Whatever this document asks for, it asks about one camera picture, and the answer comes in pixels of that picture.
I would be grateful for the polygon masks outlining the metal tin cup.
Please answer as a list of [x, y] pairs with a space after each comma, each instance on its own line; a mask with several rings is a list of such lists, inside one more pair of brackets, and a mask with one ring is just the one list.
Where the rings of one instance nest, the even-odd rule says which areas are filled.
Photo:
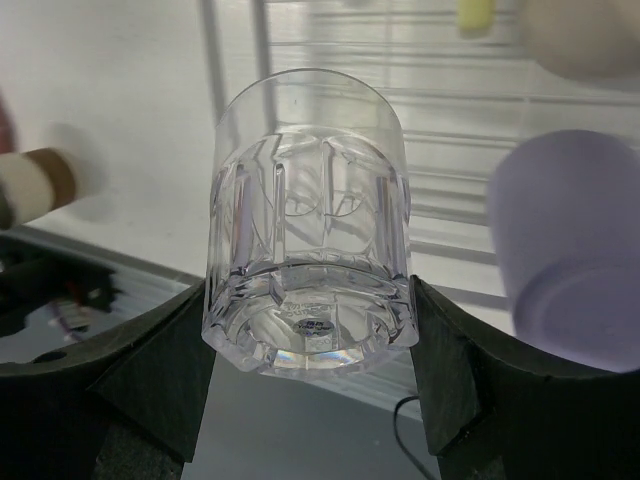
[[78, 185], [69, 161], [42, 148], [1, 155], [1, 229], [26, 224], [74, 202]]

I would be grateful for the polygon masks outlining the yellow-green faceted mug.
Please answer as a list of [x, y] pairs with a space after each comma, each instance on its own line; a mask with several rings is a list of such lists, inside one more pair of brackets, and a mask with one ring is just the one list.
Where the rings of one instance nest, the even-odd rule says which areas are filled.
[[458, 0], [456, 23], [461, 34], [480, 34], [493, 25], [494, 0]]

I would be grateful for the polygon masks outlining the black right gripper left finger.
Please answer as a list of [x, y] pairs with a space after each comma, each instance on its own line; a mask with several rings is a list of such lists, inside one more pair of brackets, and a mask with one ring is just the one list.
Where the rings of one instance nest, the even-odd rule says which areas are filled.
[[2, 364], [2, 478], [180, 478], [215, 361], [204, 296], [194, 285], [81, 343]]

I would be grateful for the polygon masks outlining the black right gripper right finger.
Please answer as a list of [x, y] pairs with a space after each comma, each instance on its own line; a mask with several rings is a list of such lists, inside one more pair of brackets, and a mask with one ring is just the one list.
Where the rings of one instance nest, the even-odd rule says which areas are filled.
[[636, 479], [639, 374], [531, 347], [418, 277], [411, 349], [429, 453], [444, 479]]

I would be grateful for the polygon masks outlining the clear glass tumbler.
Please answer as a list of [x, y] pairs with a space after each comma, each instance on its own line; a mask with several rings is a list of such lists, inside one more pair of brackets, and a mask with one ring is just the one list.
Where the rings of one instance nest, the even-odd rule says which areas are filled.
[[410, 191], [399, 119], [376, 90], [343, 73], [302, 68], [259, 80], [230, 103], [215, 130], [202, 337], [223, 331], [219, 302], [243, 286], [333, 257], [334, 232], [371, 240], [384, 273], [374, 298], [410, 300]]

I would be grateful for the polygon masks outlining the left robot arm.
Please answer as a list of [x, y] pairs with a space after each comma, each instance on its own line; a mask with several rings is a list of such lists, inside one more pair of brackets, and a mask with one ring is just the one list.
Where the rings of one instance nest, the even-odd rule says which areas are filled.
[[1, 239], [1, 362], [28, 363], [126, 320], [114, 271], [23, 241]]

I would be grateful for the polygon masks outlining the beige plastic cup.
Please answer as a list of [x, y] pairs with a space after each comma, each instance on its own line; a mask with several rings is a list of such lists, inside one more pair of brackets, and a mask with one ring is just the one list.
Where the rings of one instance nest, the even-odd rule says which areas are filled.
[[545, 70], [571, 80], [639, 73], [639, 2], [530, 0], [519, 3], [526, 51]]

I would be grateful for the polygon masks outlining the pink speckled plate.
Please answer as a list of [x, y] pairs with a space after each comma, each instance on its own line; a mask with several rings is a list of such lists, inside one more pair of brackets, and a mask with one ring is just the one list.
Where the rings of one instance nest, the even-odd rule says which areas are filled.
[[14, 152], [17, 137], [12, 112], [4, 96], [0, 96], [0, 154]]

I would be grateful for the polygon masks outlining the purple plastic cup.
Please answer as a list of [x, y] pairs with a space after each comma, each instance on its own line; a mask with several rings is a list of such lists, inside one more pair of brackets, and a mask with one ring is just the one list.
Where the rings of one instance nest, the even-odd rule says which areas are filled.
[[590, 367], [639, 366], [639, 157], [618, 138], [531, 138], [487, 189], [497, 263], [518, 339]]

